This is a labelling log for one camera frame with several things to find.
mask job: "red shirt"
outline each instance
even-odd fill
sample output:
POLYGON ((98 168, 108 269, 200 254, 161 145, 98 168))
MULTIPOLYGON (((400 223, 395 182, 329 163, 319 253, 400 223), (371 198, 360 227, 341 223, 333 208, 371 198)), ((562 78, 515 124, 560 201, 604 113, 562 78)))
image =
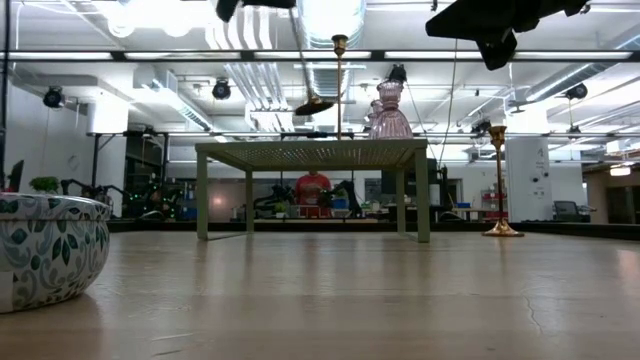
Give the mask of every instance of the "red shirt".
MULTIPOLYGON (((331 182, 322 175, 304 175, 296 182, 296 197, 298 205, 318 205, 318 198, 322 190, 331 190, 331 182)), ((318 216, 318 208, 301 208, 302 216, 318 216)), ((329 215, 329 209, 322 210, 323 216, 329 215)))

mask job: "potted plant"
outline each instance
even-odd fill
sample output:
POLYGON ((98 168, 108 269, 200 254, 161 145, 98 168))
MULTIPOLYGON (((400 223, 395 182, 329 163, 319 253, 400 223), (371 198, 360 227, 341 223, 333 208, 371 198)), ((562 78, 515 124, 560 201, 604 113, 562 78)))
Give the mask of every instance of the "potted plant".
POLYGON ((277 203, 273 206, 273 211, 276 213, 276 218, 282 219, 287 213, 287 206, 284 203, 277 203))
POLYGON ((55 176, 41 176, 33 178, 29 186, 38 193, 57 194, 60 183, 55 176))

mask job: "person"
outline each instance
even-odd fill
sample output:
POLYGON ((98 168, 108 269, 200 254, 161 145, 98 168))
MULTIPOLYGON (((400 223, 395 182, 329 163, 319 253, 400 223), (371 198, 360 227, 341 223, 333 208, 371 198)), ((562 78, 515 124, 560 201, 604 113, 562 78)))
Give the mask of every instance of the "person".
MULTIPOLYGON (((317 206, 323 190, 331 190, 331 182, 326 176, 317 171, 301 176, 296 182, 296 199, 298 205, 317 206)), ((302 207, 300 215, 304 217, 329 216, 329 209, 319 207, 302 207)))

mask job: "table leg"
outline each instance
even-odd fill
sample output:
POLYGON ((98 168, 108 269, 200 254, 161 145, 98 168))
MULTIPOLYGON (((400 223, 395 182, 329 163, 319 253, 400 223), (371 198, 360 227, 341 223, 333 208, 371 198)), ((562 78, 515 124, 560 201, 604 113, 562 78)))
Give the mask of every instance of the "table leg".
POLYGON ((429 179, 427 153, 425 149, 416 149, 416 205, 418 207, 418 242, 430 240, 429 223, 429 179))
POLYGON ((209 174, 207 154, 198 153, 196 174, 196 205, 198 209, 198 239, 208 240, 209 228, 209 174))
POLYGON ((247 202, 247 213, 245 217, 247 218, 247 233, 253 233, 253 218, 255 216, 255 211, 253 210, 253 172, 247 171, 245 173, 245 184, 246 184, 246 202, 247 202))
POLYGON ((404 169, 396 171, 396 216, 398 223, 398 233, 407 232, 407 221, 404 206, 404 169))

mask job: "pink glass vase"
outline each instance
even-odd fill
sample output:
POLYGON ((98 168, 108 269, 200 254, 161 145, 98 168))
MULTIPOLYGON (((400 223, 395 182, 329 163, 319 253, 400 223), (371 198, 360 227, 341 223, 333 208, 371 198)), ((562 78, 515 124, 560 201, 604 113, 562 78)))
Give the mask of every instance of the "pink glass vase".
POLYGON ((369 139, 375 139, 375 137, 373 137, 374 134, 375 134, 373 129, 375 129, 375 127, 378 125, 378 116, 380 115, 380 113, 383 110, 382 101, 373 100, 371 102, 371 109, 372 109, 372 112, 369 115, 367 115, 367 117, 369 118, 369 123, 371 124, 371 131, 369 132, 369 139))
POLYGON ((388 80, 378 85, 383 110, 376 119, 375 126, 369 135, 372 139, 412 139, 413 132, 409 121, 402 111, 398 110, 400 93, 404 87, 396 80, 388 80))

